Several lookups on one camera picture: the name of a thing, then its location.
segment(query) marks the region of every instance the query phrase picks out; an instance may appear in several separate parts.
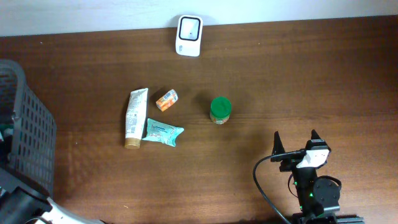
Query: brown cap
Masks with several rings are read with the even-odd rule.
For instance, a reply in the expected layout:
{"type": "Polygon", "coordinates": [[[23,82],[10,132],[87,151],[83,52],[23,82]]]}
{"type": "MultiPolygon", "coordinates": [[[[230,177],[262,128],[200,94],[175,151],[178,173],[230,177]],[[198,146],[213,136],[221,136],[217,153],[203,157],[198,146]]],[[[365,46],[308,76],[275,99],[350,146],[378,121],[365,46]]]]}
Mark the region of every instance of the brown cap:
{"type": "Polygon", "coordinates": [[[124,142],[124,147],[126,149],[139,149],[141,139],[136,139],[136,138],[126,138],[126,141],[124,142]]]}

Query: green jar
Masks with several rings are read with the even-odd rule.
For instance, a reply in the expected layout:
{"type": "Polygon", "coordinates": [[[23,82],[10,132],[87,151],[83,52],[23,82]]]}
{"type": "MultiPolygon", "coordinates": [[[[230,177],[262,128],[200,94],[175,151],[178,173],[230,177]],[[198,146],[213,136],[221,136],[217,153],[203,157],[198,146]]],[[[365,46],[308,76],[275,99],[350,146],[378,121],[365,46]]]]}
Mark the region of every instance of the green jar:
{"type": "Polygon", "coordinates": [[[210,119],[216,124],[224,124],[232,111],[231,102],[225,97],[217,97],[211,102],[210,119]]]}

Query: wooden table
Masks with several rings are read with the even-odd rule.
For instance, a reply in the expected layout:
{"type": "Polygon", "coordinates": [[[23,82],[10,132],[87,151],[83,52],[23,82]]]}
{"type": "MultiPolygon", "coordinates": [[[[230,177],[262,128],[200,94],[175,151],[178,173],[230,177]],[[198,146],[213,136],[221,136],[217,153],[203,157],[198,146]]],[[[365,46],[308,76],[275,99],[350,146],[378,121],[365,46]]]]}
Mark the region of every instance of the wooden table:
{"type": "MultiPolygon", "coordinates": [[[[0,38],[58,125],[55,200],[113,223],[233,223],[275,213],[252,168],[316,129],[332,148],[319,175],[343,183],[342,215],[396,223],[398,17],[267,22],[203,29],[201,55],[175,53],[176,29],[0,38]],[[173,148],[124,146],[130,91],[149,88],[147,117],[184,127],[173,148]],[[162,113],[155,101],[180,97],[162,113]],[[215,125],[210,102],[231,119],[215,125]]],[[[265,163],[258,179],[286,215],[300,211],[288,173],[265,163]]]]}

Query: gray basket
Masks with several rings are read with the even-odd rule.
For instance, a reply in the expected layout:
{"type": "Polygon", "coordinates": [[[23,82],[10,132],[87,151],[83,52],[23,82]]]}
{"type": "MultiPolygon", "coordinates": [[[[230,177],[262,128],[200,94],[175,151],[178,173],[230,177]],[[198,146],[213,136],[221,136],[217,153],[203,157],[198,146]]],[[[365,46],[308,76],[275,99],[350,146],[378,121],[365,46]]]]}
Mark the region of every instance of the gray basket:
{"type": "Polygon", "coordinates": [[[53,196],[57,125],[26,85],[21,66],[0,60],[0,123],[14,123],[8,166],[36,181],[53,196]]]}

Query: light blue pouch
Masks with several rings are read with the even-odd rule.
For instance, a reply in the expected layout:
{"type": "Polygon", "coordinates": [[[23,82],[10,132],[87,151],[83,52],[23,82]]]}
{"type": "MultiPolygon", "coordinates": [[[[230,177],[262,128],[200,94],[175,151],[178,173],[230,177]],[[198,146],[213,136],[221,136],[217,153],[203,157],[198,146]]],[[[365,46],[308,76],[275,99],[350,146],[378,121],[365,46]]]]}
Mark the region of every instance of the light blue pouch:
{"type": "Polygon", "coordinates": [[[142,140],[161,142],[175,147],[175,139],[183,131],[183,128],[174,127],[148,118],[147,136],[142,140]]]}

